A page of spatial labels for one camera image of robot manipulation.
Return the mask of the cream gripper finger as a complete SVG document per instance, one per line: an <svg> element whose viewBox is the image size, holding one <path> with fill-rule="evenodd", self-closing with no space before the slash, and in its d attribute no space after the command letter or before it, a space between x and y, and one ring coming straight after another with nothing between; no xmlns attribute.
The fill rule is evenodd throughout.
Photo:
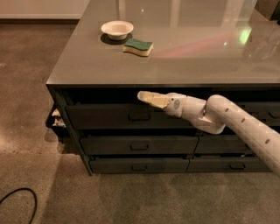
<svg viewBox="0 0 280 224"><path fill-rule="evenodd" d="M170 103L169 97L166 94L159 94L149 91L139 91L137 94L137 99L160 109L166 108Z"/></svg>

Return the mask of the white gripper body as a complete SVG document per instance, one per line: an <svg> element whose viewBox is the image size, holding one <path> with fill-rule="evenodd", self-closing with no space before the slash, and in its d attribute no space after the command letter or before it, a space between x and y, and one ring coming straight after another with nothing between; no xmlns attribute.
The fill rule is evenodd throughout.
<svg viewBox="0 0 280 224"><path fill-rule="evenodd" d="M167 96L169 104L164 108L164 112L169 116L180 118L183 113L186 96L177 93L169 93Z"/></svg>

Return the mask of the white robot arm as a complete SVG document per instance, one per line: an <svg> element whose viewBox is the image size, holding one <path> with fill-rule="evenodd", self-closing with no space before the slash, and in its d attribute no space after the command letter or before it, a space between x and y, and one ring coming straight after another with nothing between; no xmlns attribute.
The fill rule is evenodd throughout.
<svg viewBox="0 0 280 224"><path fill-rule="evenodd" d="M137 99L187 120L193 127L220 134L229 127L277 176L280 176L280 134L228 98L214 94L207 100L189 95L139 91Z"/></svg>

